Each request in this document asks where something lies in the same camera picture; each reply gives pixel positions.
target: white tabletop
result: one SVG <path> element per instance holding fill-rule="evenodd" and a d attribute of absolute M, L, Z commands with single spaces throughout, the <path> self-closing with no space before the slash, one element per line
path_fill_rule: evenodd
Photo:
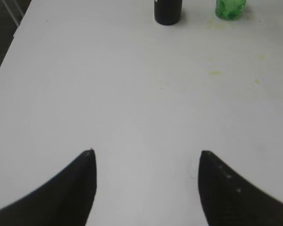
<path fill-rule="evenodd" d="M 33 0 L 0 68 L 0 208 L 81 151 L 97 155 L 87 225 L 207 225 L 201 150 L 283 201 L 283 0 L 219 20 L 184 0 Z"/>

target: black bottle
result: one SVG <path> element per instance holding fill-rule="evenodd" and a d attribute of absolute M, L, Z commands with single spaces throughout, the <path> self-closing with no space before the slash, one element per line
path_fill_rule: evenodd
<path fill-rule="evenodd" d="M 155 20 L 162 25 L 176 24 L 181 15 L 183 0 L 154 0 Z"/>

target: yellow stain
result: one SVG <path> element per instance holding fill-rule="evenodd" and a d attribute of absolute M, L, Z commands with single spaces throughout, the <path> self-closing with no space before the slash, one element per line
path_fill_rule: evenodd
<path fill-rule="evenodd" d="M 208 24 L 208 28 L 212 28 L 213 27 L 213 19 L 211 19 L 210 21 L 209 21 L 209 24 Z"/>
<path fill-rule="evenodd" d="M 211 71 L 209 72 L 209 75 L 218 76 L 218 75 L 223 75 L 223 73 L 221 71 Z"/>
<path fill-rule="evenodd" d="M 258 58 L 261 60 L 265 60 L 266 56 L 264 54 L 258 54 Z"/>
<path fill-rule="evenodd" d="M 205 60 L 208 60 L 208 61 L 214 61 L 216 60 L 216 58 L 214 56 L 208 56 L 206 58 L 204 58 Z"/>
<path fill-rule="evenodd" d="M 225 23 L 214 23 L 213 19 L 210 19 L 208 23 L 208 29 L 225 30 Z"/>

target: green plastic bottle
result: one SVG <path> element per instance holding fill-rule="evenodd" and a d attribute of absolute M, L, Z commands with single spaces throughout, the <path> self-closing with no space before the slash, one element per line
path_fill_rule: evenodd
<path fill-rule="evenodd" d="M 236 20 L 245 8 L 246 0 L 217 0 L 216 16 L 225 20 Z"/>

